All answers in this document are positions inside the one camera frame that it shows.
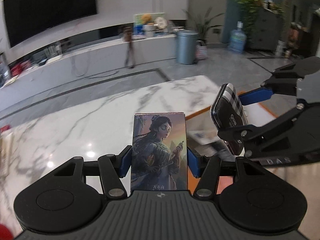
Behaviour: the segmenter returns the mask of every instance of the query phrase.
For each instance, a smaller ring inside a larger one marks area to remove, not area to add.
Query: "black case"
[[[242,104],[232,84],[223,84],[210,109],[211,119],[218,131],[228,127],[246,125]],[[243,145],[236,141],[226,143],[233,155],[240,155]]]

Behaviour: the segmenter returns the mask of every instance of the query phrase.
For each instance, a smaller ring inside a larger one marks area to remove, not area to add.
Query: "trash can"
[[[177,33],[177,63],[190,65],[196,58],[198,33],[182,30]]]

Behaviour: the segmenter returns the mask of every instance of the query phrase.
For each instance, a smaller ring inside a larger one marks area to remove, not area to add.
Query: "white logo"
[[[163,197],[166,196],[166,194],[164,194],[164,193],[161,192],[161,193],[158,193],[156,196],[159,197],[159,198],[163,198]]]

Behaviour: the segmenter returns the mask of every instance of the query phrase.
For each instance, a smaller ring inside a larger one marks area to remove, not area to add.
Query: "electrical outlet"
[[[220,34],[221,33],[221,29],[213,29],[212,33],[216,33],[216,34]]]

